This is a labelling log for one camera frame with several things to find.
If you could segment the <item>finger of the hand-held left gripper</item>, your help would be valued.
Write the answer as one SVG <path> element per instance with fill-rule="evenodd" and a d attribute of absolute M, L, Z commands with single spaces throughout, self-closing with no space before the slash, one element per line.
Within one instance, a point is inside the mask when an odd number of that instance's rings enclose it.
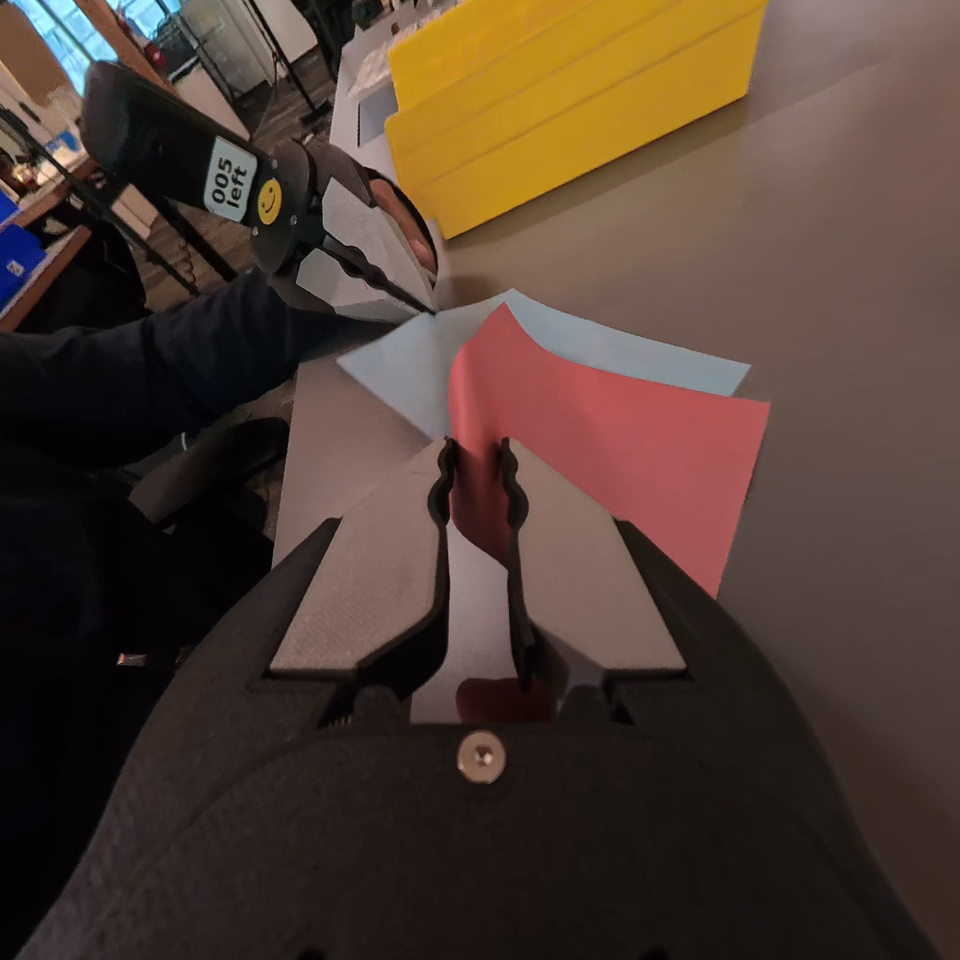
<path fill-rule="evenodd" d="M 351 275 L 330 252 L 316 248 L 300 262 L 296 286 L 327 304 L 339 317 L 387 324 L 406 322 L 421 313 L 436 313 L 439 306 L 427 271 L 409 254 L 388 259 L 381 269 L 391 293 L 363 275 Z"/>
<path fill-rule="evenodd" d="M 415 303 L 436 302 L 431 274 L 396 220 L 378 205 L 367 205 L 334 176 L 322 193 L 321 220 L 333 244 L 330 252 L 359 268 L 374 286 L 399 291 Z"/>

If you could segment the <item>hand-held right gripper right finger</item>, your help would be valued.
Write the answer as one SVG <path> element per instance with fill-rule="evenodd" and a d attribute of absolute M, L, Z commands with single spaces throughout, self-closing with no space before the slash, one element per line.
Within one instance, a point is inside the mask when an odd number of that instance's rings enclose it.
<path fill-rule="evenodd" d="M 613 515 L 515 438 L 503 438 L 510 650 L 522 689 L 683 676 L 688 666 Z"/>

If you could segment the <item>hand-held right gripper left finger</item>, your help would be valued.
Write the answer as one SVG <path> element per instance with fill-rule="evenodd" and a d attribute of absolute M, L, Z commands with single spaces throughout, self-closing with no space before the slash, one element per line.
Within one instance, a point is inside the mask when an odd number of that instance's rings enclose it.
<path fill-rule="evenodd" d="M 335 524 L 270 662 L 270 675 L 411 697 L 449 649 L 450 492 L 458 458 L 440 438 Z"/>

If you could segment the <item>light blue paper sheet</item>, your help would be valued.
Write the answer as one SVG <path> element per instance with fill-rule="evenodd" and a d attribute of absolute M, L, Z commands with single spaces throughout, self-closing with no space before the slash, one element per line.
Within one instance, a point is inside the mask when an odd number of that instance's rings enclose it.
<path fill-rule="evenodd" d="M 453 361 L 499 306 L 508 306 L 541 348 L 606 373 L 732 397 L 751 369 L 565 313 L 514 289 L 436 314 L 421 313 L 342 355 L 338 364 L 422 434 L 436 439 L 450 433 Z"/>

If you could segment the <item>red paper sheet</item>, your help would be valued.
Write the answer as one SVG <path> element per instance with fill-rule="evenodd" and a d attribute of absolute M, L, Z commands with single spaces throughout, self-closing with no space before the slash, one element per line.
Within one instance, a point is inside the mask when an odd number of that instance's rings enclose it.
<path fill-rule="evenodd" d="M 457 354 L 448 386 L 459 448 L 451 493 L 458 530 L 507 569 L 501 443 L 513 438 L 601 506 L 620 528 L 697 679 L 715 652 L 755 654 L 716 596 L 753 479 L 766 403 L 583 366 L 540 347 L 506 305 Z M 551 719 L 534 681 L 466 680 L 462 719 Z"/>

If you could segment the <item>person's left forearm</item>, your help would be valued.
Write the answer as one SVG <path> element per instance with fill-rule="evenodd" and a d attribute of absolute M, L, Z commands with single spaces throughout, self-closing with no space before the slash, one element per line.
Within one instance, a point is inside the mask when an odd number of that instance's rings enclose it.
<path fill-rule="evenodd" d="M 2 332 L 2 475 L 137 462 L 291 378 L 344 333 L 286 304 L 261 270 L 112 329 Z"/>

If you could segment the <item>grey flat sheet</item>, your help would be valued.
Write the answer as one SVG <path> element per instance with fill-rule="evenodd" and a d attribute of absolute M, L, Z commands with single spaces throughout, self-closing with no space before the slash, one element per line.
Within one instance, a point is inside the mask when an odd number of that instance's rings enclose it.
<path fill-rule="evenodd" d="M 363 92 L 357 103 L 357 146 L 363 148 L 385 135 L 386 122 L 399 110 L 391 79 Z"/>

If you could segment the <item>blue storage bin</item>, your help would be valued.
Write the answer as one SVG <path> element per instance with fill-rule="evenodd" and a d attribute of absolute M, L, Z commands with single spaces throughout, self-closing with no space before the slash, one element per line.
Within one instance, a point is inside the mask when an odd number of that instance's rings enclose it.
<path fill-rule="evenodd" d="M 1 309 L 14 299 L 29 282 L 33 271 L 42 264 L 45 252 L 41 241 L 14 222 L 18 207 L 1 192 Z"/>

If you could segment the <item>yellow plastic bin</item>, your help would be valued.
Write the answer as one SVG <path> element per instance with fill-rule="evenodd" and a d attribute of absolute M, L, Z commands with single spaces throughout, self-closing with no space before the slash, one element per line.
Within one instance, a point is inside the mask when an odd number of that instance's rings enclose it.
<path fill-rule="evenodd" d="M 399 186 L 450 240 L 722 110 L 766 6 L 461 2 L 390 44 Z"/>

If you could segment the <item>person's dark clothed body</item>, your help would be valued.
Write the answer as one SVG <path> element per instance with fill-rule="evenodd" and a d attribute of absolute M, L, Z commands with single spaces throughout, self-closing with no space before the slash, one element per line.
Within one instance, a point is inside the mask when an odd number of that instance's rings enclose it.
<path fill-rule="evenodd" d="M 64 889 L 178 667 L 270 570 L 248 483 L 289 427 L 200 438 L 139 484 L 2 451 L 1 949 Z"/>

